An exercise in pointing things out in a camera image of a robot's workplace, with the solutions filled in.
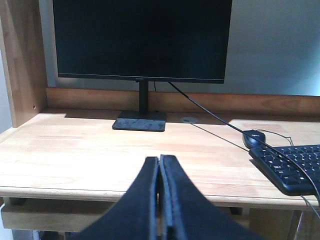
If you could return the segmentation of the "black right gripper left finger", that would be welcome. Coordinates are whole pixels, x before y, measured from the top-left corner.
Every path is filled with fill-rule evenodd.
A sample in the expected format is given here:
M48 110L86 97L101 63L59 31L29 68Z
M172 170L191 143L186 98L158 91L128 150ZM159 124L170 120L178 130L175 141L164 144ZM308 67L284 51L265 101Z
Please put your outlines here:
M102 217L72 240L156 240L157 157L147 157L137 177Z

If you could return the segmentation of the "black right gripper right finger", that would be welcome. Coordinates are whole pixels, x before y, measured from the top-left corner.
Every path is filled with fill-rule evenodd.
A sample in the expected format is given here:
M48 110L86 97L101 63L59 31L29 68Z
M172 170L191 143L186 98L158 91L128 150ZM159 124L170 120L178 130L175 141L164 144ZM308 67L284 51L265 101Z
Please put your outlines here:
M166 240L258 240L196 188L174 155L159 161L163 238Z

